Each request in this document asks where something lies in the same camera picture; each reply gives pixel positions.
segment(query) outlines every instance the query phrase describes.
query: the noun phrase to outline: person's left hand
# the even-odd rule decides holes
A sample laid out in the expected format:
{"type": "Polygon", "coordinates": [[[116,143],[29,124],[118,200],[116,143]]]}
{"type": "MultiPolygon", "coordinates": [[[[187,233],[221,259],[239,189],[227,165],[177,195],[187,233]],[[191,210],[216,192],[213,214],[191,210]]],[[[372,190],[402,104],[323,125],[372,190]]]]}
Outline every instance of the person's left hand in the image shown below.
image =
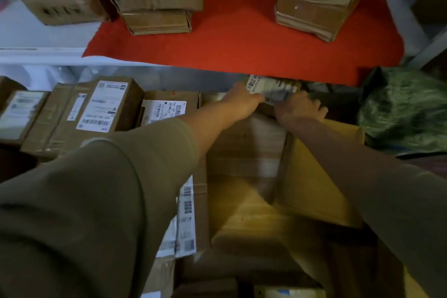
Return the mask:
{"type": "Polygon", "coordinates": [[[265,98],[260,93],[250,94],[240,81],[235,83],[221,100],[221,102],[230,105],[235,121],[247,118],[264,101],[265,98]]]}

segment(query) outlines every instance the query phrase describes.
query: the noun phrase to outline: white sticker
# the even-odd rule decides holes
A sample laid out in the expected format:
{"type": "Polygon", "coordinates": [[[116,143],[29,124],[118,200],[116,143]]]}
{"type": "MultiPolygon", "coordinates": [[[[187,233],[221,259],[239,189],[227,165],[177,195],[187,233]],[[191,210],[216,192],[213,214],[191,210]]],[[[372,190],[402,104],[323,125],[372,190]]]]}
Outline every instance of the white sticker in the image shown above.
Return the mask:
{"type": "Polygon", "coordinates": [[[160,247],[158,248],[156,258],[174,256],[175,245],[177,239],[177,216],[175,216],[169,223],[168,229],[165,232],[160,247]]]}
{"type": "Polygon", "coordinates": [[[128,83],[119,81],[98,81],[76,129],[109,132],[127,85],[128,83]]]}
{"type": "Polygon", "coordinates": [[[142,106],[146,108],[141,121],[141,125],[143,126],[185,114],[186,101],[144,100],[142,106]]]}
{"type": "Polygon", "coordinates": [[[191,176],[180,190],[177,207],[176,258],[196,253],[194,190],[191,176]]]}
{"type": "Polygon", "coordinates": [[[19,139],[43,96],[43,92],[16,92],[0,117],[0,138],[19,139]]]}
{"type": "Polygon", "coordinates": [[[291,93],[296,93],[298,87],[293,82],[285,82],[275,78],[250,75],[246,89],[250,93],[260,93],[264,96],[265,102],[273,105],[276,101],[284,101],[291,93]]]}
{"type": "Polygon", "coordinates": [[[143,293],[141,298],[161,298],[161,291],[143,293]]]}
{"type": "Polygon", "coordinates": [[[87,98],[87,93],[79,93],[75,103],[73,104],[73,108],[68,115],[67,121],[75,121],[78,116],[79,110],[81,109],[82,104],[84,103],[85,98],[87,98]]]}

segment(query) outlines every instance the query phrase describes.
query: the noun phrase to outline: red mat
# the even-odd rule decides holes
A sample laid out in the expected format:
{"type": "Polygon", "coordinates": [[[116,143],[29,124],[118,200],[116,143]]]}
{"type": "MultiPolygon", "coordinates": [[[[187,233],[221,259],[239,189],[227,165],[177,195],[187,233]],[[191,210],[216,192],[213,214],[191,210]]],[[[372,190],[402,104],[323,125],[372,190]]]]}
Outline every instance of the red mat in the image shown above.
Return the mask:
{"type": "Polygon", "coordinates": [[[103,23],[84,52],[125,61],[358,86],[403,56],[386,0],[362,0],[332,43],[274,22],[276,0],[204,0],[193,32],[132,36],[103,23]]]}

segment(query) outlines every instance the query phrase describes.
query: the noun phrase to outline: hand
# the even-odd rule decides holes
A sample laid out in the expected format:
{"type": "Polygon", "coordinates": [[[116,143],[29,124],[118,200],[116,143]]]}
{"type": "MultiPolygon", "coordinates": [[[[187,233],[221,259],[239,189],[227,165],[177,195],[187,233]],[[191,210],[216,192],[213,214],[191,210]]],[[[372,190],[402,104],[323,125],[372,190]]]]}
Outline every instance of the hand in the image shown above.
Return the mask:
{"type": "Polygon", "coordinates": [[[240,81],[235,83],[221,100],[231,108],[235,122],[247,118],[264,101],[265,99],[260,93],[250,94],[240,81]]]}
{"type": "Polygon", "coordinates": [[[285,127],[293,119],[315,119],[322,122],[328,108],[320,108],[320,105],[319,100],[310,100],[306,91],[299,91],[286,101],[275,103],[276,120],[285,127]]]}

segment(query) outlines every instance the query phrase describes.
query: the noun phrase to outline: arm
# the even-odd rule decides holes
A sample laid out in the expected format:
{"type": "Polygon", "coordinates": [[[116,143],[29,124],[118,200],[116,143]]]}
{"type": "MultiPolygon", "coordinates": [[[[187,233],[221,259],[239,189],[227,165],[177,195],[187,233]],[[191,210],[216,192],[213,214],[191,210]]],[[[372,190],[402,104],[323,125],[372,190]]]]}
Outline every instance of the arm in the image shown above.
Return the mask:
{"type": "Polygon", "coordinates": [[[300,92],[275,112],[426,292],[440,297],[447,289],[447,181],[332,131],[319,107],[300,92]]]}
{"type": "Polygon", "coordinates": [[[191,115],[114,133],[1,184],[0,296],[139,297],[179,189],[260,101],[236,85],[191,115]]]}

